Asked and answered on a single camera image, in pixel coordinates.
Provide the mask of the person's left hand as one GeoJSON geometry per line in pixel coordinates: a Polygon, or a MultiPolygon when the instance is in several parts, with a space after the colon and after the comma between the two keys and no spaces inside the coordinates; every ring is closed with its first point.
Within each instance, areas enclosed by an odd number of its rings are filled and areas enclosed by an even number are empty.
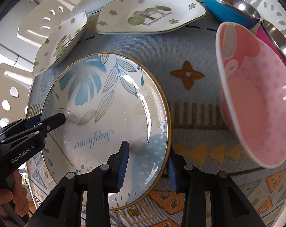
{"type": "Polygon", "coordinates": [[[29,212],[29,203],[27,199],[27,189],[22,186],[22,177],[19,170],[12,173],[14,179],[13,191],[0,189],[0,216],[9,217],[8,212],[3,208],[3,204],[13,201],[15,204],[14,211],[23,217],[29,212]]]}

